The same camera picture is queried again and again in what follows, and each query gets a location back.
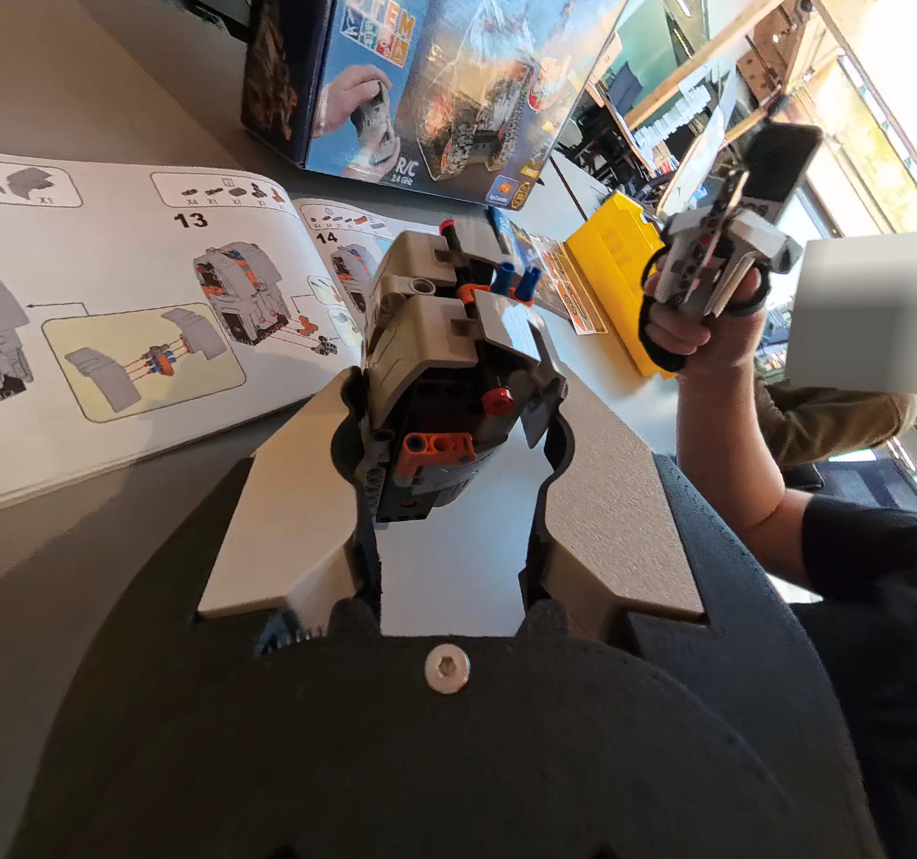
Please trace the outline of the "person's right forearm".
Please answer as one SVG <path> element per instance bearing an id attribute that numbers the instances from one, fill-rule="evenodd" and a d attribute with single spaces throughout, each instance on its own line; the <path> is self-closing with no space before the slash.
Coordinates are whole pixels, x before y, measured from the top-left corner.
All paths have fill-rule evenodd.
<path id="1" fill-rule="evenodd" d="M 751 363 L 679 378 L 679 466 L 769 574 L 813 591 L 803 558 L 809 493 L 788 489 L 759 428 Z"/>

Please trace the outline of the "black perforated building beam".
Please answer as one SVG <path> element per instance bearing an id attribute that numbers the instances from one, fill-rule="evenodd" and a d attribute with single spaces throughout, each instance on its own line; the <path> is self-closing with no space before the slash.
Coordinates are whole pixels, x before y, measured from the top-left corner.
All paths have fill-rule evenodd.
<path id="1" fill-rule="evenodd" d="M 699 280 L 706 270 L 715 270 L 716 262 L 725 261 L 725 229 L 736 205 L 742 196 L 749 168 L 737 166 L 724 178 L 722 187 L 699 223 L 699 234 L 693 240 L 690 264 L 686 272 L 693 275 L 693 281 Z"/>

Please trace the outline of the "person's right hand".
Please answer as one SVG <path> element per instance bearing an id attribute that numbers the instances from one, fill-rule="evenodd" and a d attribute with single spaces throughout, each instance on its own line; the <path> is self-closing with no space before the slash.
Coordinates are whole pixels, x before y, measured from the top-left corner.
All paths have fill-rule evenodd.
<path id="1" fill-rule="evenodd" d="M 682 378 L 716 381 L 753 372 L 767 310 L 761 307 L 741 316 L 723 313 L 694 322 L 682 310 L 656 300 L 660 276 L 660 271 L 652 273 L 643 287 L 648 310 L 642 335 L 653 347 L 685 359 Z"/>

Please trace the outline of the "standing poster board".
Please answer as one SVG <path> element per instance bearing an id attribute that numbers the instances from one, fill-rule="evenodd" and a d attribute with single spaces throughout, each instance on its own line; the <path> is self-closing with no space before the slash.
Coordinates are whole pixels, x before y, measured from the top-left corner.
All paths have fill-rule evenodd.
<path id="1" fill-rule="evenodd" d="M 724 146 L 725 131 L 724 107 L 719 105 L 664 189 L 656 206 L 657 218 L 666 222 L 671 216 L 691 208 L 695 193 L 704 184 Z"/>

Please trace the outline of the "grey building block robot body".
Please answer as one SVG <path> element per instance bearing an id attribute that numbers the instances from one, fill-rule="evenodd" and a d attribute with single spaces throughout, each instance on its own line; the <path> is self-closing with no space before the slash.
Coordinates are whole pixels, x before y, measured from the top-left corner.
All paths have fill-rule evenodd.
<path id="1" fill-rule="evenodd" d="M 453 502 L 521 424 L 540 444 L 567 395 L 535 299 L 543 264 L 477 219 L 404 230 L 366 307 L 364 456 L 373 521 L 426 519 Z"/>

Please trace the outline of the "blue robot kit box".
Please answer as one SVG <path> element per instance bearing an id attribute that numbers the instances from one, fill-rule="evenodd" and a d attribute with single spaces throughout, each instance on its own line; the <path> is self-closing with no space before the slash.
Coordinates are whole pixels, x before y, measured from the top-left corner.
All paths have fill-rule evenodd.
<path id="1" fill-rule="evenodd" d="M 296 167 L 524 206 L 628 0 L 251 0 L 242 122 Z"/>

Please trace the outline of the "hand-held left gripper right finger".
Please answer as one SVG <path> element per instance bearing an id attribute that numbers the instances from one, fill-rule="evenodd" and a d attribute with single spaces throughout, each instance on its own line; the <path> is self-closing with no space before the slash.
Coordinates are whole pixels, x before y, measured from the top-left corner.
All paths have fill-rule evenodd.
<path id="1" fill-rule="evenodd" d="M 544 434 L 551 471 L 539 488 L 520 587 L 528 612 L 553 600 L 573 624 L 624 613 L 705 619 L 654 454 L 579 376 Z"/>

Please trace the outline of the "grey desk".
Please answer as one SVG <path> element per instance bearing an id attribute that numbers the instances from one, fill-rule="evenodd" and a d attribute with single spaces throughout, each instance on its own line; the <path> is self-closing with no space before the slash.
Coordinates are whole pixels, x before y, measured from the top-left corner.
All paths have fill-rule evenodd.
<path id="1" fill-rule="evenodd" d="M 240 123 L 245 45 L 156 0 L 1 0 L 2 152 L 257 171 L 297 196 L 437 223 L 468 203 L 294 168 Z M 68 687 L 128 584 L 277 414 L 2 509 L 2 857 Z M 542 452 L 515 430 L 459 500 L 380 534 L 388 635 L 505 636 Z"/>

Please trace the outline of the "person's black shirt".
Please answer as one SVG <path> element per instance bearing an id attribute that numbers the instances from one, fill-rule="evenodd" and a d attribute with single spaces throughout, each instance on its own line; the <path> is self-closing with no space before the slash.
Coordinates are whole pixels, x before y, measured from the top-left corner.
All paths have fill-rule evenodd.
<path id="1" fill-rule="evenodd" d="M 841 705 L 888 856 L 914 858 L 915 513 L 816 495 L 801 554 L 821 602 L 794 611 Z"/>

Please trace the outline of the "yellow parts bin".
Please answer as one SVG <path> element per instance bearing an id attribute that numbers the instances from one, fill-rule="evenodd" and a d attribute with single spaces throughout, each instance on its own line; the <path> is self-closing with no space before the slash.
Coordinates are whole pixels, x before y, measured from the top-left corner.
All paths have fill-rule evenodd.
<path id="1" fill-rule="evenodd" d="M 641 278 L 662 246 L 642 207 L 617 191 L 567 237 L 566 245 L 641 376 L 659 373 L 672 379 L 650 360 L 637 333 L 645 296 Z"/>

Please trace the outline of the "orange printed leaflet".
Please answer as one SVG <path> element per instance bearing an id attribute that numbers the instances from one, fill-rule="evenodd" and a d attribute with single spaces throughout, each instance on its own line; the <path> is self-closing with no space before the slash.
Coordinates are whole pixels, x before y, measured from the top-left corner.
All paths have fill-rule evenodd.
<path id="1" fill-rule="evenodd" d="M 534 304 L 565 318 L 578 336 L 604 335 L 608 326 L 591 298 L 567 245 L 543 234 L 529 234 L 534 265 L 542 271 Z"/>

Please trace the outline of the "black office chair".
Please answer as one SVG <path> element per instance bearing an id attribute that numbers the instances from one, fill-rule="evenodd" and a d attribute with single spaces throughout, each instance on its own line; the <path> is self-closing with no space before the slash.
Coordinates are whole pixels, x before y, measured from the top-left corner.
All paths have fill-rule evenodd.
<path id="1" fill-rule="evenodd" d="M 914 475 L 894 458 L 823 461 L 784 471 L 787 488 L 870 508 L 916 512 Z"/>

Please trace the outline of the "open instruction booklet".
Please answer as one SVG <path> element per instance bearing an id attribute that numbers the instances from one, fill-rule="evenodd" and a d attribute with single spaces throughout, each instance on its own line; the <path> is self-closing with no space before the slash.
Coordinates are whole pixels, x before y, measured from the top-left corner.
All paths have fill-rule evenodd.
<path id="1" fill-rule="evenodd" d="M 6 508 L 258 419 L 359 366 L 403 231 L 245 171 L 3 155 Z"/>

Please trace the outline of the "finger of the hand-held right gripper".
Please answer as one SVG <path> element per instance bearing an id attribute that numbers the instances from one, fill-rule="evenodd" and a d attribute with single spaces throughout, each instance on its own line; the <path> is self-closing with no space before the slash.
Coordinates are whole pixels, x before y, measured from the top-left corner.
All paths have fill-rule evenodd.
<path id="1" fill-rule="evenodd" d="M 771 275 L 789 273 L 800 260 L 802 247 L 789 235 L 758 214 L 734 214 L 725 224 L 716 257 L 725 265 L 717 270 L 713 290 L 705 303 L 706 316 L 748 316 L 763 308 L 770 292 Z M 757 290 L 750 299 L 735 300 L 736 291 L 750 270 L 759 273 Z"/>
<path id="2" fill-rule="evenodd" d="M 671 216 L 663 231 L 668 249 L 666 262 L 659 275 L 655 299 L 659 303 L 683 304 L 695 290 L 699 280 L 686 272 L 690 264 L 693 240 L 699 234 L 699 223 L 709 208 L 687 210 Z"/>

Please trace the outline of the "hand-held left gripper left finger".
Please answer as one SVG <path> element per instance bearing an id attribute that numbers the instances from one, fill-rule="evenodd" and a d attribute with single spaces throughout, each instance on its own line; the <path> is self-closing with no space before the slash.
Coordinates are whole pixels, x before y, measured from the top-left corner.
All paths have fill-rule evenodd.
<path id="1" fill-rule="evenodd" d="M 328 620 L 346 598 L 381 618 L 381 562 L 356 481 L 364 402 L 361 370 L 343 370 L 251 455 L 199 602 L 204 618 L 278 610 Z"/>

